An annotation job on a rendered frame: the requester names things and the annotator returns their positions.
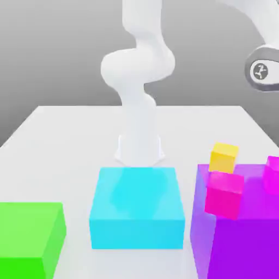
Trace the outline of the small yellow cube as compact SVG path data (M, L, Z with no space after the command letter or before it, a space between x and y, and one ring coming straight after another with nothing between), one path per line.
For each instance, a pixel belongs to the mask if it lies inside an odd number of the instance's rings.
M217 142L211 151L209 171L233 173L239 147Z

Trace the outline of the small magenta cube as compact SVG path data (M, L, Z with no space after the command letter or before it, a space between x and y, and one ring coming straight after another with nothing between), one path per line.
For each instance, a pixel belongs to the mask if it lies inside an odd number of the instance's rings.
M210 172L204 211L219 217L236 220L240 212L244 181L242 175L218 171Z
M265 190L272 195L279 195L279 157L268 156L263 173Z

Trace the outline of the large cyan box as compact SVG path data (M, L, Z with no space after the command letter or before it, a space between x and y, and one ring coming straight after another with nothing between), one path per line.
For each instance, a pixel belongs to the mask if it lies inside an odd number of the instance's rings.
M89 228L93 249L182 249L185 214L175 168L100 168Z

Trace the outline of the large green box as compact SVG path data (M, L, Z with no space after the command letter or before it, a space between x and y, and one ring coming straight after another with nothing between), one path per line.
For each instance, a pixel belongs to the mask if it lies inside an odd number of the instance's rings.
M65 237L61 202L0 202L0 279L53 279Z

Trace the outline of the large purple box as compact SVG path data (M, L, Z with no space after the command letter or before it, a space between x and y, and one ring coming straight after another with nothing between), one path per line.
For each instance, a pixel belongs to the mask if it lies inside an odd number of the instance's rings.
M279 195L266 192L264 165L239 164L245 179L239 218L206 213L209 166L197 166L190 241L198 279L279 279Z

